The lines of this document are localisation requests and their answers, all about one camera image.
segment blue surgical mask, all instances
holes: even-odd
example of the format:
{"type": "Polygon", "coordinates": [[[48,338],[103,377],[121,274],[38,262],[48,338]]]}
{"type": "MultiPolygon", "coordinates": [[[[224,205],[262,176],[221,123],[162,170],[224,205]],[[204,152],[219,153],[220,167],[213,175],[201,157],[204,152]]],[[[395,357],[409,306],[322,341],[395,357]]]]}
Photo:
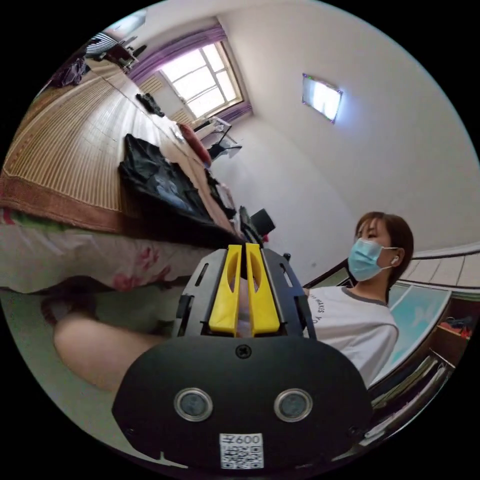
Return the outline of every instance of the blue surgical mask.
{"type": "Polygon", "coordinates": [[[359,238],[353,245],[348,257],[348,268],[358,282],[370,280],[382,270],[392,268],[392,265],[385,268],[378,266],[377,261],[382,249],[395,250],[396,248],[381,246],[375,241],[364,240],[363,238],[359,238]]]}

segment woven mat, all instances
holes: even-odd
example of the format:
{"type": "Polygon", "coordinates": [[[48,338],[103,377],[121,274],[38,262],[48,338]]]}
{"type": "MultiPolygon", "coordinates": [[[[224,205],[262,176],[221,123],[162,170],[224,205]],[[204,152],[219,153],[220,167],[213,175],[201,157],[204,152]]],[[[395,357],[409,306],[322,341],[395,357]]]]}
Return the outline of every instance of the woven mat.
{"type": "Polygon", "coordinates": [[[90,67],[80,85],[48,89],[32,103],[5,159],[0,206],[88,230],[147,237],[118,174],[131,133],[179,163],[213,220],[231,231],[210,195],[202,162],[176,138],[176,124],[149,114],[135,99],[138,87],[116,65],[90,67]]]}

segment knee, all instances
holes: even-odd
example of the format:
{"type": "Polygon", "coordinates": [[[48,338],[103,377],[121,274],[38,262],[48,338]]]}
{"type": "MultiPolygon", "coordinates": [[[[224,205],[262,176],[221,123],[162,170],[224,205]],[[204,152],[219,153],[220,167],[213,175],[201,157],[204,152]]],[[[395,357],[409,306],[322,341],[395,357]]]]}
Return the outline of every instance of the knee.
{"type": "Polygon", "coordinates": [[[70,313],[59,320],[53,328],[53,345],[62,357],[67,354],[76,342],[81,341],[83,332],[94,319],[87,316],[70,313]]]}

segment screw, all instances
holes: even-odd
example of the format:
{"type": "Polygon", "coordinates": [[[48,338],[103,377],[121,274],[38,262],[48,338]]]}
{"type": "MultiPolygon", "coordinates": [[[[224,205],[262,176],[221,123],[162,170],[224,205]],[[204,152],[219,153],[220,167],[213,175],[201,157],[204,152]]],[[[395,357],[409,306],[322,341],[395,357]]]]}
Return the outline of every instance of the screw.
{"type": "Polygon", "coordinates": [[[247,359],[252,354],[252,349],[248,345],[239,345],[235,350],[239,359],[247,359]]]}
{"type": "Polygon", "coordinates": [[[361,433],[360,429],[356,426],[351,426],[348,429],[348,435],[350,437],[358,437],[360,435],[360,433],[361,433]]]}

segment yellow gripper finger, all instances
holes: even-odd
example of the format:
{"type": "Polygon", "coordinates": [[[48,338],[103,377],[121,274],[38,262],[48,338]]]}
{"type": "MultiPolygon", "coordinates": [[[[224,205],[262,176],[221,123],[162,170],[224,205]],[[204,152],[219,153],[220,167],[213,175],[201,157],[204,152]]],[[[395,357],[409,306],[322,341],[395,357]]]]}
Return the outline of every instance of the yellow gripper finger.
{"type": "Polygon", "coordinates": [[[260,246],[256,243],[246,244],[246,268],[252,336],[276,333],[280,320],[260,246]]]}
{"type": "Polygon", "coordinates": [[[233,337],[237,335],[241,262],[242,246],[230,245],[208,322],[212,332],[232,335],[233,337]]]}

